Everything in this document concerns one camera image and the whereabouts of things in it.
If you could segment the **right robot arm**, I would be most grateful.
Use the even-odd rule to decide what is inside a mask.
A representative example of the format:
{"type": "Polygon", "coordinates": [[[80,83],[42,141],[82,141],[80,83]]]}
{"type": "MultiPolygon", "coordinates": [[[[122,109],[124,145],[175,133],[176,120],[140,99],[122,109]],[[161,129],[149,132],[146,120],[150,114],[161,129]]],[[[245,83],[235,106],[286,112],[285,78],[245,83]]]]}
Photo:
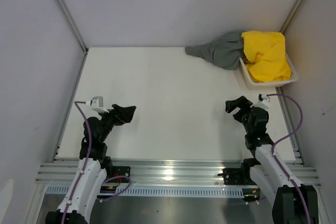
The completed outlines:
{"type": "Polygon", "coordinates": [[[318,195],[312,185],[305,185],[276,152],[267,131],[270,95],[260,94],[256,104],[245,96],[225,102],[226,113],[238,110],[233,117],[244,126],[245,145],[252,157],[240,168],[224,168],[220,176],[225,185],[256,185],[261,191],[244,196],[245,202],[261,195],[272,205],[274,223],[318,223],[318,195]]]}

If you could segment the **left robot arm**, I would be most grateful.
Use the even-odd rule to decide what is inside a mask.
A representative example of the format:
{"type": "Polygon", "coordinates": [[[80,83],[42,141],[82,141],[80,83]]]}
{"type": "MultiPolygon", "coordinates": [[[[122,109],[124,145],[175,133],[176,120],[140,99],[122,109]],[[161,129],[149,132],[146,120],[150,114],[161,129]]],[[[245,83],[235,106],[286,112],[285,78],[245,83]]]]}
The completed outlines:
{"type": "Polygon", "coordinates": [[[111,109],[95,106],[93,101],[86,105],[99,114],[99,117],[84,119],[79,163],[74,179],[57,210],[47,213],[45,223],[89,223],[96,201],[107,201],[108,197],[99,197],[101,188],[112,180],[121,183],[128,175],[116,175],[111,157],[107,156],[105,140],[115,126],[123,126],[132,121],[136,106],[122,107],[113,104],[111,109]]]}

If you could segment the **grey shorts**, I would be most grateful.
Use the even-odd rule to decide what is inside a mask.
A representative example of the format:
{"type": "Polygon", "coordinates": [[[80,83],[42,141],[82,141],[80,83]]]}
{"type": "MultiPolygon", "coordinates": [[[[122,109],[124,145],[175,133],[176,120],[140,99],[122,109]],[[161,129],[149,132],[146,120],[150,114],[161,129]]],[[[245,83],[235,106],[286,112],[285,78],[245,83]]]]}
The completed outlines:
{"type": "Polygon", "coordinates": [[[184,50],[187,55],[202,58],[216,67],[236,70],[244,55],[242,33],[241,30],[230,31],[209,43],[188,46],[184,50]]]}

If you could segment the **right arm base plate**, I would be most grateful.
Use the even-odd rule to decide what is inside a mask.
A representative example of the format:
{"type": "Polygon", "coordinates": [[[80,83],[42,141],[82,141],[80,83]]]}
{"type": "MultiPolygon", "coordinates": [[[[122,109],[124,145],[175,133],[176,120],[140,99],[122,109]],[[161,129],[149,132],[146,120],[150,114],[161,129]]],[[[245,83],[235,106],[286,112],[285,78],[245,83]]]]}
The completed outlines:
{"type": "Polygon", "coordinates": [[[225,185],[253,185],[243,168],[224,168],[217,176],[223,178],[225,185]]]}

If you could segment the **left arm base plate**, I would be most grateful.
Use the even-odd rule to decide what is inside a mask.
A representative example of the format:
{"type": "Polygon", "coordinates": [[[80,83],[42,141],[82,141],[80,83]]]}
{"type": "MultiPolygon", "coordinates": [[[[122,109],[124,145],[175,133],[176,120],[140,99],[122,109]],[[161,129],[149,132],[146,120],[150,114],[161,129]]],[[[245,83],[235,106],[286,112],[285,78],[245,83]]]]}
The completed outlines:
{"type": "Polygon", "coordinates": [[[130,166],[114,166],[107,172],[106,180],[118,176],[118,178],[110,180],[109,183],[117,183],[117,184],[128,183],[129,182],[128,179],[124,178],[123,176],[129,177],[130,175],[131,175],[130,166]]]}

